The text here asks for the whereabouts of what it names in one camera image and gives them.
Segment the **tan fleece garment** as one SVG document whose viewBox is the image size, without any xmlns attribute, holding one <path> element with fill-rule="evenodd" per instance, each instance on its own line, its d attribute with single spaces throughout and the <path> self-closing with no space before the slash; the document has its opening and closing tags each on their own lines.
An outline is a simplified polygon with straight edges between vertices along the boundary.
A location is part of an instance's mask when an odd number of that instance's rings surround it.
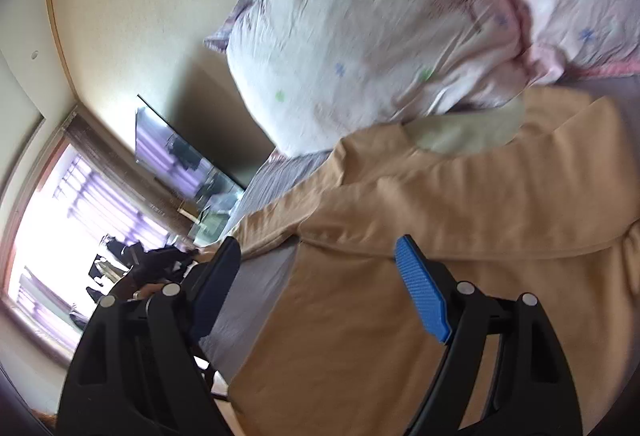
<svg viewBox="0 0 640 436">
<path fill-rule="evenodd" d="M 536 295 L 585 428 L 627 378 L 639 307 L 639 173 L 620 108 L 560 88 L 523 93 L 510 141 L 475 155 L 416 146 L 399 125 L 343 138 L 319 169 L 233 230 L 245 257 L 299 245 L 229 387 L 249 435 L 399 435 L 442 348 L 394 262 L 410 236 L 494 297 Z"/>
</svg>

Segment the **bright window with curtain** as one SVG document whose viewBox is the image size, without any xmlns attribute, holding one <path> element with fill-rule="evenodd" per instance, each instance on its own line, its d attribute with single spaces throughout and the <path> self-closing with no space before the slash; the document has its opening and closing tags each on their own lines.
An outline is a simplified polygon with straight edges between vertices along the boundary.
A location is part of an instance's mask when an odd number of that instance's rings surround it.
<svg viewBox="0 0 640 436">
<path fill-rule="evenodd" d="M 67 361 L 96 300 L 127 269 L 107 241 L 155 249 L 177 232 L 57 136 L 29 175 L 8 235 L 2 302 L 37 344 Z"/>
</svg>

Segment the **floral pillow with tree print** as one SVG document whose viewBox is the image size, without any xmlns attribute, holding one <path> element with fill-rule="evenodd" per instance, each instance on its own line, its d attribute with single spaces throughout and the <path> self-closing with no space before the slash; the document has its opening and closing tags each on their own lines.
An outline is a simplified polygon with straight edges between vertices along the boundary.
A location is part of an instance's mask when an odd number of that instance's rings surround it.
<svg viewBox="0 0 640 436">
<path fill-rule="evenodd" d="M 206 45 L 285 156 L 524 88 L 509 0 L 238 0 Z"/>
</svg>

